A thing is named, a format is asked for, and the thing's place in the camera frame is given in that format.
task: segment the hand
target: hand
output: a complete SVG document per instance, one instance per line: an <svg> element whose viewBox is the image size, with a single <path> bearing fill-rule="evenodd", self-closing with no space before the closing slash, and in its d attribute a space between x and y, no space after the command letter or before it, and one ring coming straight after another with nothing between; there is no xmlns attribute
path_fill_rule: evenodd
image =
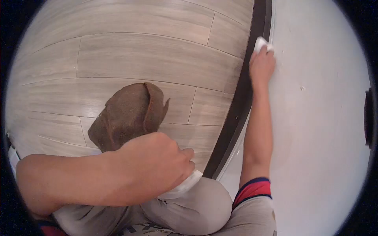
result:
<svg viewBox="0 0 378 236"><path fill-rule="evenodd" d="M259 53L253 52L249 61L249 75L254 92L268 90L268 82L273 75L276 65L274 52L266 52L266 45Z"/></svg>
<svg viewBox="0 0 378 236"><path fill-rule="evenodd" d="M193 171L193 149L180 150L177 143L163 133L140 136L125 143L107 158L107 171L118 182L118 193L128 195L133 204L146 202L181 184Z"/></svg>

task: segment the floor seam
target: floor seam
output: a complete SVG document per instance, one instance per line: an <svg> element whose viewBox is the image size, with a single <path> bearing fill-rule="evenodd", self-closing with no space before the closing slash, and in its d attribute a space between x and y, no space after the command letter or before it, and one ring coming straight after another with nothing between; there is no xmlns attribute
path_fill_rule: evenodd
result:
<svg viewBox="0 0 378 236"><path fill-rule="evenodd" d="M104 33L97 33L97 34L86 34L86 35L77 36L77 37L73 37L73 38L69 38L69 39L64 39L64 40L61 40L61 41L56 42L56 43L60 43L60 42L63 42L63 41L66 41L66 40L70 40L70 39L76 39L76 38L78 38L78 37L93 36L93 35L99 35L99 34L145 34L145 35L156 35L156 36L160 36L160 37L166 37L166 38L171 38L171 39L178 39L178 40L182 40L182 41L186 41L186 42L190 42L190 43L194 43L194 44L198 44L198 45L202 45L202 46L208 46L208 45L206 45L206 44L193 42L193 41L190 41L190 40L187 40L187 39L181 39L181 38L172 37L172 36L167 36L167 35L162 35L162 34L151 34L151 33L142 33L142 32L104 32ZM29 55L32 55L32 54L38 52L39 50L42 50L42 49L44 49L44 48L46 48L46 47L48 47L48 46L51 46L51 45L53 45L53 44L56 44L56 43L52 43L52 44L50 44L50 45L47 45L47 46L45 46L45 47L43 47L43 48L41 48L41 49L38 49L37 51L35 51L35 52L33 52L33 53L29 54ZM223 52L223 53L225 53L225 54L227 54L227 55L230 55L230 56L232 56L232 57L239 58L239 57L237 57L237 56L234 56L234 55L232 55L232 54L229 54L229 53L224 52L224 51L222 51L222 50L219 50L219 49L217 49L217 48L213 48L213 47L209 47L209 48L212 48L212 49L217 50L217 51L221 51L221 52Z"/></svg>
<svg viewBox="0 0 378 236"><path fill-rule="evenodd" d="M77 60L76 60L76 77L77 77L77 65L79 64L79 51L80 51L81 37L79 42L79 48L77 50Z"/></svg>
<svg viewBox="0 0 378 236"><path fill-rule="evenodd" d="M190 107L190 112L189 112L188 122L186 123L187 125L189 124L190 114L192 113L192 108L193 108L194 99L195 99L195 93L196 93L196 92L197 92L197 87L196 87L195 90L194 90L194 96L193 96L192 106Z"/></svg>
<svg viewBox="0 0 378 236"><path fill-rule="evenodd" d="M73 116L73 115L66 115L66 114L58 114L58 113L51 113L51 112L43 112L43 111L33 111L33 110L28 110L28 111L32 111L32 112L39 112L39 113L45 113L45 114L53 114L53 115L59 115L59 116ZM89 116L73 116L73 117L82 117L82 118L92 118L92 119L96 119L96 117L89 117ZM162 122L162 124L170 124L170 125L192 125L192 124L182 124L182 123L167 123L167 122ZM197 125L197 126L215 126L215 127L221 127L221 125Z"/></svg>
<svg viewBox="0 0 378 236"><path fill-rule="evenodd" d="M85 140L84 130L83 130L83 125L81 124L81 119L80 119L80 117L79 117L79 121L80 121L81 133L83 134L84 143L85 143L85 145L88 147L87 141Z"/></svg>
<svg viewBox="0 0 378 236"><path fill-rule="evenodd" d="M219 13L219 14L222 14L222 13L220 13L220 12L214 10L214 9L208 8L208 7L206 7L206 6L199 5L199 4L197 4L197 3L189 2L189 1L187 1L187 0L181 0L181 1L183 1L183 2L187 2L187 3L191 3L191 4L194 4L194 5L197 5L197 6L201 6L201 7L203 7L203 8L206 8L206 9L209 9L209 10L215 11L215 12L217 12L217 13ZM242 23L238 22L237 20L232 19L232 18L229 17L229 16L227 16L227 17L230 18L231 20L234 20L234 21L236 21L237 23L243 25Z"/></svg>
<svg viewBox="0 0 378 236"><path fill-rule="evenodd" d="M215 11L214 11L214 16L213 16L213 21L211 22L210 32L209 32L209 37L208 37L208 42L206 43L206 46L209 46L209 39L210 39L210 35L211 35L212 24L214 23L214 18L215 18Z"/></svg>
<svg viewBox="0 0 378 236"><path fill-rule="evenodd" d="M205 88L205 87L194 86L194 85L186 85L186 84L182 84L182 83L167 82L167 81L161 81L161 80L135 79L135 78L128 78L128 77L127 77L127 78L126 78L126 77L123 78L123 77L95 77L95 76L92 76L92 77L57 78L57 79L43 80L43 81L37 81L37 82L27 83L27 84L20 85L20 86L30 85L30 84L34 84L34 83L42 83L42 82L53 81L53 80L65 80L65 79L88 79L88 78L104 78L104 79L134 79L134 80L144 80L144 81L151 81L151 82L172 83L172 84L176 84L176 85L183 85L183 86L195 87L196 89L197 89L197 88L204 88L204 89L213 90L213 91L217 91L217 92L228 93L228 94L234 94L234 93L229 93L229 92L225 92L225 91L222 91L222 90L216 90L216 89L212 89L212 88Z"/></svg>
<svg viewBox="0 0 378 236"><path fill-rule="evenodd" d="M42 136L42 135L39 135L39 134L38 134L37 136L38 136L38 137L41 137L41 138L44 138L44 139L49 139L49 140L51 140L51 141L59 142L59 143L70 144L70 145L74 145L74 146L78 146L78 147L83 147L83 148L91 148L91 147L87 147L87 146L81 146L81 145L78 145L78 144L62 142L62 141L55 140L55 139L51 139L51 138L48 138L48 137L45 137L45 136Z"/></svg>

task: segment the gray pants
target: gray pants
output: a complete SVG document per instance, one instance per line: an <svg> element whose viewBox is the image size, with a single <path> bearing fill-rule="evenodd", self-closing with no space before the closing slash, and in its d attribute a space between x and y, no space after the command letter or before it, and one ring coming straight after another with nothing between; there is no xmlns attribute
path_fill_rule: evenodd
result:
<svg viewBox="0 0 378 236"><path fill-rule="evenodd" d="M67 205L53 213L70 236L107 236L139 223L154 223L179 234L207 235L229 220L232 200L221 183L208 178L180 198L129 207Z"/></svg>

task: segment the knee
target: knee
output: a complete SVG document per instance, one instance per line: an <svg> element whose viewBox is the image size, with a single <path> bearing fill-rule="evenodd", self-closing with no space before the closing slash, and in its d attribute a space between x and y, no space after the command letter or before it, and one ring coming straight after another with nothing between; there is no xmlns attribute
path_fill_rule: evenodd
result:
<svg viewBox="0 0 378 236"><path fill-rule="evenodd" d="M197 235L208 235L220 230L229 220L232 199L223 185L213 179L201 178L196 194L199 204L197 211Z"/></svg>

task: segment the wooden floor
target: wooden floor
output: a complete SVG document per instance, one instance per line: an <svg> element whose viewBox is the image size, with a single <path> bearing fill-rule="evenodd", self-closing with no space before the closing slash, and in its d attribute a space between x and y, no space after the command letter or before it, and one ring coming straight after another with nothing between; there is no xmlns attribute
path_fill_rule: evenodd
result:
<svg viewBox="0 0 378 236"><path fill-rule="evenodd" d="M19 155L99 153L88 128L122 87L150 81L170 107L160 131L203 171L243 63L253 0L50 0L9 78L6 129Z"/></svg>

